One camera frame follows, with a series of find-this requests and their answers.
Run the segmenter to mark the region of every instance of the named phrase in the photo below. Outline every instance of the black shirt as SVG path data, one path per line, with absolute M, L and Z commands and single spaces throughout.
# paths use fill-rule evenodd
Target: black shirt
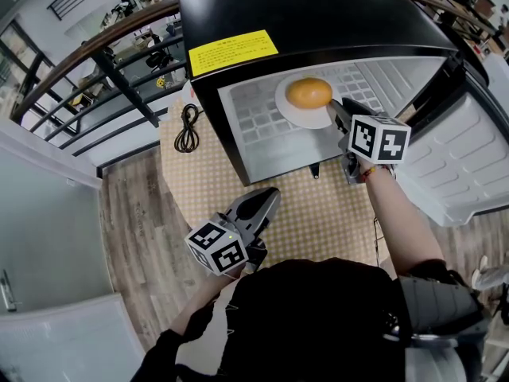
M 410 274 L 451 282 L 440 260 Z M 288 260 L 229 287 L 183 337 L 165 331 L 132 381 L 404 378 L 404 350 L 382 338 L 396 298 L 384 270 Z

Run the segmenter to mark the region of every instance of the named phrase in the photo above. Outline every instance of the bracelet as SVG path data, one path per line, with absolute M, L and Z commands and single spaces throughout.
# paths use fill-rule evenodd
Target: bracelet
M 363 174 L 360 176 L 361 180 L 363 182 L 366 182 L 367 178 L 373 174 L 376 170 L 387 170 L 389 171 L 390 173 L 390 169 L 388 166 L 386 166 L 385 164 L 378 164 L 376 166 L 372 166 L 371 168 L 367 169 L 366 171 L 363 172 Z

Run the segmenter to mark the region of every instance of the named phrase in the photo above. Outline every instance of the refrigerator door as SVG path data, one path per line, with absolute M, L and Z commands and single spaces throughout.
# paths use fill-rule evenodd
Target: refrigerator door
M 332 122 L 335 115 L 330 126 L 306 129 L 285 119 L 278 110 L 274 93 L 288 76 L 323 78 L 340 98 L 356 100 L 376 112 L 397 115 L 433 78 L 444 61 L 443 57 L 344 61 L 279 72 L 218 89 L 248 183 L 341 154 L 338 142 L 343 135 Z
M 509 205 L 509 117 L 468 73 L 433 116 L 416 126 L 397 179 L 441 226 Z

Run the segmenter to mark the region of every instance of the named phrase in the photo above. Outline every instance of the beige tablecloth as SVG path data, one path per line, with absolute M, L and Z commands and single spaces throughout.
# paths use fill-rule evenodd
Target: beige tablecloth
M 200 146 L 190 154 L 173 149 L 182 128 L 178 100 L 161 123 L 163 174 L 184 218 L 192 227 L 214 212 L 224 212 L 240 195 L 275 186 L 282 203 L 271 226 L 262 234 L 269 255 L 264 266 L 285 259 L 323 260 L 336 256 L 376 264 L 375 230 L 364 185 L 348 185 L 337 160 L 321 163 L 315 180 L 308 167 L 244 187 L 205 114 L 196 123 Z M 388 256 L 380 245 L 380 261 Z

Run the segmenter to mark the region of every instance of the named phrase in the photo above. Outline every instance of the person's arm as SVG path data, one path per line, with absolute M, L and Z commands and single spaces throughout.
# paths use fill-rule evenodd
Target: person's arm
M 361 159 L 359 162 L 361 173 L 372 166 Z M 419 263 L 444 259 L 429 225 L 389 171 L 375 170 L 367 176 L 366 186 L 396 273 L 404 275 Z
M 191 297 L 185 308 L 177 315 L 169 327 L 172 331 L 179 335 L 184 335 L 185 330 L 188 328 L 189 319 L 199 309 L 205 307 L 209 302 L 220 293 L 220 291 L 228 284 L 233 282 L 233 278 L 238 278 L 244 268 L 243 265 L 228 272 L 231 277 L 225 275 L 216 276 L 210 274 L 200 289 Z

